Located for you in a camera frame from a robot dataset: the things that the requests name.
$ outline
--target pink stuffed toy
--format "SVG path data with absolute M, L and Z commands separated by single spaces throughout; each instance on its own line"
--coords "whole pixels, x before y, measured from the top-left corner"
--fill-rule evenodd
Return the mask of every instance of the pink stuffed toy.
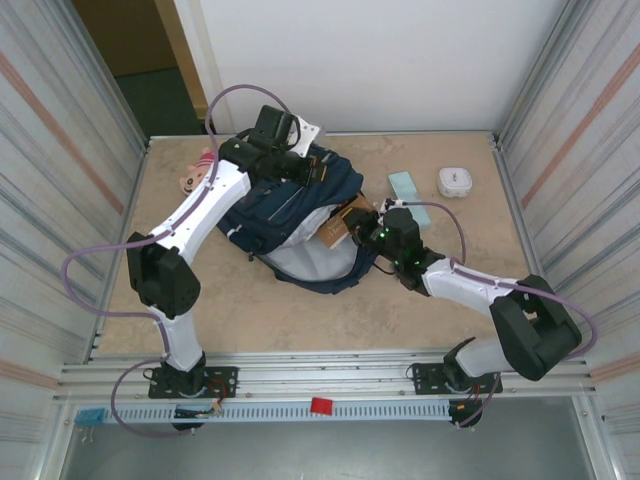
M 200 160 L 198 160 L 198 163 L 195 166 L 189 165 L 187 167 L 189 174 L 180 179 L 180 188 L 185 195 L 189 195 L 198 185 L 200 185 L 202 178 L 206 175 L 214 158 L 215 156 L 211 149 L 209 147 L 204 147 L 202 149 L 202 156 L 200 157 Z

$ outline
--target gray floor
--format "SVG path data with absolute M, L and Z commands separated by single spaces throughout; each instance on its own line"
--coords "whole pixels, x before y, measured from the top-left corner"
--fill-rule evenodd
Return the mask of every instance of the gray floor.
M 177 68 L 117 77 L 116 82 L 147 137 L 205 133 Z
M 62 478 L 588 480 L 570 399 L 497 399 L 476 431 L 444 422 L 205 425 L 140 439 L 117 426 L 72 441 Z

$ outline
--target corrugated metal wall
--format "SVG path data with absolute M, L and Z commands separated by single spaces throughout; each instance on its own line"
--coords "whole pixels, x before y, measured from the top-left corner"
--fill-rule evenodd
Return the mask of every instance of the corrugated metal wall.
M 95 316 L 59 280 L 73 250 L 118 240 L 144 143 L 60 1 L 0 5 L 0 477 L 38 451 L 63 362 L 81 362 Z M 113 257 L 74 285 L 102 300 Z
M 627 475 L 640 478 L 640 2 L 578 3 L 501 140 L 544 273 L 600 327 L 587 360 Z

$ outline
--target light blue sponge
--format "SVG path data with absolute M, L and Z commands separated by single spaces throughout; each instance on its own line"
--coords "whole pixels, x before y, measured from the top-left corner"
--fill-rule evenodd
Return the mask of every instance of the light blue sponge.
M 411 180 L 409 172 L 392 173 L 389 175 L 389 183 L 396 194 L 396 198 L 407 202 L 421 201 L 418 197 L 418 190 L 416 189 L 413 180 Z M 426 228 L 431 225 L 429 214 L 423 206 L 415 205 L 413 207 L 409 207 L 409 211 L 411 212 L 413 219 L 418 222 L 420 228 Z

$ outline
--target black mounting bracket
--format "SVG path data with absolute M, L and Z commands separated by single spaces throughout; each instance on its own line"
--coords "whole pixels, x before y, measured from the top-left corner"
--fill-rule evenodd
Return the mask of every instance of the black mounting bracket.
M 442 363 L 414 363 L 410 367 L 411 380 L 416 395 L 451 395 L 471 393 L 471 387 L 480 386 L 479 394 L 489 393 L 496 380 L 496 373 L 487 373 L 481 377 L 471 379 L 473 385 L 468 390 L 455 390 L 445 375 L 444 364 Z M 498 383 L 495 393 L 502 392 L 502 381 Z
M 234 398 L 238 386 L 238 367 L 205 366 L 204 354 L 188 372 L 176 370 L 166 362 L 145 370 L 150 381 L 149 398 Z

